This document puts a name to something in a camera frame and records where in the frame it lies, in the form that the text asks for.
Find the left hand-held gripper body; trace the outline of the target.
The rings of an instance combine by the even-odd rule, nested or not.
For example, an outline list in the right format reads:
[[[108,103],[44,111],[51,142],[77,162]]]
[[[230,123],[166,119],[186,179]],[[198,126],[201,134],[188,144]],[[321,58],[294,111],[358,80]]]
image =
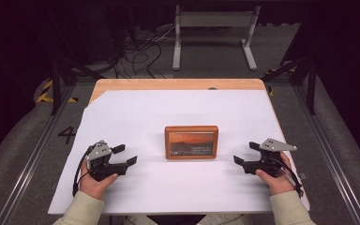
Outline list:
[[[90,175],[97,181],[117,174],[125,175],[128,169],[127,163],[111,164],[110,159],[113,152],[111,147],[104,141],[91,145],[86,152],[86,163]]]

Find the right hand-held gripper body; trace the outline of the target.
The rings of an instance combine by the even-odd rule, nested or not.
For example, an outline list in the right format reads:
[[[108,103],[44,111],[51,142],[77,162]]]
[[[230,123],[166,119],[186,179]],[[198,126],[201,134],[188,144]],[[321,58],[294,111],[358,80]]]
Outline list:
[[[261,154],[258,161],[245,161],[243,168],[245,173],[255,174],[257,170],[263,170],[271,176],[275,176],[284,162],[280,157],[280,151],[295,151],[297,147],[285,142],[268,138],[263,143],[259,143]]]

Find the wooden photo frame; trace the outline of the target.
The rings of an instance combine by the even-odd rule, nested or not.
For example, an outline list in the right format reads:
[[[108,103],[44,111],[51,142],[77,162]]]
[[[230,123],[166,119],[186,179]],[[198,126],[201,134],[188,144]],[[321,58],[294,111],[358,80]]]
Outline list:
[[[218,149],[217,126],[169,126],[164,129],[168,160],[215,159]]]

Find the person's right hand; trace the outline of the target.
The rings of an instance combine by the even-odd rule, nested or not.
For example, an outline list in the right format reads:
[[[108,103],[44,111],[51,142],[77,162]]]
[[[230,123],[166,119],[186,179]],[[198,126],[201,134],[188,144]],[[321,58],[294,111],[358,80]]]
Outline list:
[[[257,170],[256,174],[269,187],[272,196],[294,191],[293,181],[288,179],[292,175],[285,167],[282,167],[275,177],[262,170]]]

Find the person's left hand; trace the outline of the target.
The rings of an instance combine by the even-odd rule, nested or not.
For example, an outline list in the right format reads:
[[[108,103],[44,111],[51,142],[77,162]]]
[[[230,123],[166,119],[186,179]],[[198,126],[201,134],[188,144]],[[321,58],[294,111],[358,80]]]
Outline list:
[[[87,163],[84,160],[81,166],[80,191],[97,200],[102,200],[106,189],[113,184],[117,178],[118,175],[115,173],[102,181],[96,181],[89,174]]]

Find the person's left leg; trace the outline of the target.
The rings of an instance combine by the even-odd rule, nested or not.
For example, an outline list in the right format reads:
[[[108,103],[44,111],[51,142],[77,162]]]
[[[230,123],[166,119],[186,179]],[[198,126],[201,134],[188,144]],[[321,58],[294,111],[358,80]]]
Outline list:
[[[125,216],[123,225],[157,225],[148,216]]]

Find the person's leg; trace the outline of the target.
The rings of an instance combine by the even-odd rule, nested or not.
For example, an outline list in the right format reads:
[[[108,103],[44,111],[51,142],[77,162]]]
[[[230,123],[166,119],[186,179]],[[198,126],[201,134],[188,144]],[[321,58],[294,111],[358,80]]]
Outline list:
[[[242,225],[241,215],[210,214],[197,225]]]
[[[123,225],[157,225],[148,216],[125,216]]]

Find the person's right leg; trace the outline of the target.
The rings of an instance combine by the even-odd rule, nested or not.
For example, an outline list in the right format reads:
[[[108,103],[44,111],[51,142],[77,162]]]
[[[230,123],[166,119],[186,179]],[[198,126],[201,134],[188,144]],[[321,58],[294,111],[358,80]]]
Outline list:
[[[210,214],[197,225],[242,225],[241,215]]]

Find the black metal stand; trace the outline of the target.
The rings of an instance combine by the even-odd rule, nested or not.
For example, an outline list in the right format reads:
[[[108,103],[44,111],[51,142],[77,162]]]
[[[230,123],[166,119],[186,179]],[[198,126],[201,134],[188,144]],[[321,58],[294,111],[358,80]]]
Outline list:
[[[65,56],[57,56],[52,63],[52,115],[56,115],[63,102],[61,82],[64,82],[66,86],[74,86],[77,82],[75,72],[72,70],[73,68],[78,69],[88,77],[96,80],[102,79],[101,75],[81,65],[75,60],[69,59]]]
[[[294,68],[289,82],[293,86],[300,86],[305,79],[307,79],[307,108],[311,114],[315,114],[314,100],[315,100],[315,84],[317,79],[317,67],[312,57],[302,57],[293,60],[286,65],[274,70],[267,75],[261,77],[261,80],[266,83],[273,80],[279,75],[284,74],[287,70]]]

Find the yellow black hazard tape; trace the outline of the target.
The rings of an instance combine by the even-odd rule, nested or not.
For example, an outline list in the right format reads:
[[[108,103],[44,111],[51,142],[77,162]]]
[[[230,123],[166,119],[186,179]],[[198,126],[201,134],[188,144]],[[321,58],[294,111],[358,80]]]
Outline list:
[[[53,87],[53,80],[49,79],[48,81],[46,81],[40,95],[37,97],[37,102],[54,102],[53,97],[48,96],[48,93],[52,87]]]

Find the grey metal stand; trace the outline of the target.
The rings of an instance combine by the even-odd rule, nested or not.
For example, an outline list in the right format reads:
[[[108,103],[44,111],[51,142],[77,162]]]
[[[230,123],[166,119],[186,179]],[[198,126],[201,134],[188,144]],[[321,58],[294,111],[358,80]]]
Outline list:
[[[182,27],[245,27],[246,37],[240,43],[247,59],[249,69],[255,71],[257,64],[250,49],[250,43],[260,15],[261,7],[247,11],[182,11],[175,8],[172,69],[179,70],[181,65],[181,28]]]

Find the metal floor rail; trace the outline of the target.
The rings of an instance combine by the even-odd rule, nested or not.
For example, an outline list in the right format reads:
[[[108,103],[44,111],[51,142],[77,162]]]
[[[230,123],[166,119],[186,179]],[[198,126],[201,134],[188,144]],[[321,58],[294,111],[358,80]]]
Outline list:
[[[337,185],[337,189],[340,192],[340,195],[345,202],[351,216],[352,221],[355,225],[360,225],[360,202],[357,200],[356,195],[351,187],[349,179],[342,170],[338,159],[336,158],[332,147],[330,146],[329,141],[326,139],[323,129],[319,124],[315,115],[310,112],[310,109],[307,105],[307,97],[303,93],[301,87],[293,88],[294,94],[298,98],[307,120],[312,126],[313,132],[318,139],[320,144],[320,151],[322,153],[323,159]]]
[[[0,225],[8,225],[9,221],[13,217],[13,214],[20,203],[20,200],[23,197],[24,192],[28,188],[28,185],[37,169],[37,166],[42,158],[45,145],[51,137],[54,127],[59,120],[59,117],[64,110],[71,94],[73,93],[74,86],[66,86],[63,88],[63,93],[59,93],[59,100],[55,98],[54,103],[57,103],[57,106],[54,106],[54,114],[49,117],[47,124],[45,125],[41,135],[39,136],[37,143],[33,148],[33,152],[28,158],[26,164],[24,165],[14,188],[11,190],[7,201],[0,212]]]

